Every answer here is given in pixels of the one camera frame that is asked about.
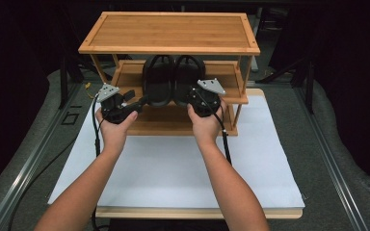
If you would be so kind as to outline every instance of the forearm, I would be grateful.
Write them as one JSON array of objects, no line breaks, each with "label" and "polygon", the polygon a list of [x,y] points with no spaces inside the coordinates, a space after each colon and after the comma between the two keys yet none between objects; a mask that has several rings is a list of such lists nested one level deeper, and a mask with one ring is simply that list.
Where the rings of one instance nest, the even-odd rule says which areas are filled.
[{"label": "forearm", "polygon": [[229,229],[268,230],[259,201],[218,146],[215,143],[199,143],[198,147]]},{"label": "forearm", "polygon": [[36,230],[82,230],[90,219],[118,157],[119,154],[115,153],[101,153],[49,207]]}]

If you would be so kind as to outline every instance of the finger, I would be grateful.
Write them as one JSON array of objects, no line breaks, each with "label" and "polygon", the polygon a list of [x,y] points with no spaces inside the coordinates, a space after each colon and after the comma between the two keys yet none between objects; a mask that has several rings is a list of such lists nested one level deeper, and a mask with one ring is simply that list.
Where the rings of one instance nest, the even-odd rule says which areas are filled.
[{"label": "finger", "polygon": [[128,115],[128,117],[119,126],[122,127],[124,130],[128,130],[128,128],[131,126],[131,124],[134,123],[137,117],[138,112],[134,111],[130,115]]},{"label": "finger", "polygon": [[191,104],[188,104],[188,105],[187,105],[187,108],[188,108],[188,117],[189,117],[192,121],[194,121],[195,116],[198,116],[198,115],[195,113],[195,111],[194,111],[194,107],[192,107],[192,105],[191,105]]},{"label": "finger", "polygon": [[103,120],[103,113],[101,113],[101,108],[97,109],[97,111],[95,112],[95,118],[97,118],[98,122]]},{"label": "finger", "polygon": [[218,117],[222,117],[223,113],[226,112],[226,108],[227,108],[227,105],[224,102],[224,100],[221,98],[221,107],[219,107],[218,111],[216,111],[216,115],[218,115]]}]

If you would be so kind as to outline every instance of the black slipper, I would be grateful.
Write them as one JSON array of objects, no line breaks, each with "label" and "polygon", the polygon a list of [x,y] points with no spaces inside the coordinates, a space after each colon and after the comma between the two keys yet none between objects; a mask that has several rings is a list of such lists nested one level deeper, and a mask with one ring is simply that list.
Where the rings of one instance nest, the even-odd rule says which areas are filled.
[{"label": "black slipper", "polygon": [[143,95],[147,104],[163,107],[172,99],[172,72],[174,59],[169,55],[156,55],[146,60],[143,67]]},{"label": "black slipper", "polygon": [[183,55],[175,61],[173,69],[173,101],[176,105],[186,107],[190,87],[197,86],[198,80],[205,78],[205,63],[198,57]]}]

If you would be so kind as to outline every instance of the bamboo shelf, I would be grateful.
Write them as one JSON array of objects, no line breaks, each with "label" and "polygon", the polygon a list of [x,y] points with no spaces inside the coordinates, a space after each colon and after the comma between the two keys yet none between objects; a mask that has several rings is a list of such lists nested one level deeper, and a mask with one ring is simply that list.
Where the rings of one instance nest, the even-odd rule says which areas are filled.
[{"label": "bamboo shelf", "polygon": [[[252,56],[260,50],[245,13],[103,13],[79,48],[89,54],[100,78],[108,83],[99,54],[113,56],[116,71],[111,85],[121,93],[142,96],[142,72],[145,61],[119,60],[117,54],[231,55],[237,61],[205,61],[206,79],[218,79],[226,91],[228,103],[225,128],[237,136],[237,120],[242,105],[248,104],[246,83]],[[250,57],[247,74],[242,77],[241,56]],[[232,105],[238,105],[236,112]],[[144,106],[131,126],[130,135],[191,136],[192,123],[185,108],[170,103],[163,108]]]}]

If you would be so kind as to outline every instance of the black cable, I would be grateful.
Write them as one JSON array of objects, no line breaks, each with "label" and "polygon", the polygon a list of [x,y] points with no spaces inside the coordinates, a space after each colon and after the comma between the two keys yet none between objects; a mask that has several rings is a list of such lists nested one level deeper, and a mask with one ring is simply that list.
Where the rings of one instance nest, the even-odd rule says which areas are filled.
[{"label": "black cable", "polygon": [[19,199],[17,200],[16,202],[16,205],[14,206],[13,208],[13,211],[12,211],[12,214],[11,214],[11,219],[9,221],[9,224],[8,224],[8,230],[11,231],[12,230],[12,224],[13,224],[13,220],[14,220],[14,215],[16,213],[16,210],[17,208],[19,207],[20,205],[20,202],[21,200],[23,199],[23,197],[25,196],[26,192],[29,191],[29,189],[32,187],[32,185],[36,182],[36,180],[47,170],[48,167],[50,167],[53,162],[55,162],[70,146],[72,143],[74,143],[77,139],[77,136],[75,138],[73,138],[73,140],[71,140],[71,142],[58,154],[55,156],[55,158],[53,158],[49,164],[47,164],[39,173],[38,175],[26,186],[25,188],[25,191],[23,191],[22,195],[19,197]]},{"label": "black cable", "polygon": [[221,105],[222,119],[220,119],[218,117],[218,115],[216,115],[216,112],[213,111],[213,109],[209,106],[209,104],[206,102],[206,100],[202,97],[202,95],[200,95],[199,92],[197,92],[196,90],[195,90],[195,93],[199,96],[199,98],[203,101],[203,103],[208,107],[208,109],[211,111],[212,115],[215,116],[215,118],[219,121],[219,124],[221,125],[221,129],[222,129],[222,139],[224,140],[224,148],[225,148],[226,159],[232,165],[232,160],[230,158],[230,152],[229,152],[229,146],[227,145],[227,136],[228,136],[228,134],[227,134],[227,131],[226,131],[224,123],[223,123],[224,109],[222,108],[222,105]]},{"label": "black cable", "polygon": [[[92,125],[93,125],[94,131],[95,131],[95,142],[94,142],[95,157],[98,157],[98,155],[100,155],[99,131],[100,131],[101,123],[104,121],[104,117],[103,117],[103,119],[99,122],[98,127],[97,127],[97,125],[95,123],[95,103],[97,102],[97,98],[98,98],[98,94],[95,96],[95,98],[93,100],[93,103],[92,103]],[[97,226],[96,217],[95,217],[96,210],[97,210],[97,207],[94,207],[94,210],[92,211],[92,229],[94,231],[100,231],[100,229],[102,229],[102,228],[108,228],[109,225]]]}]

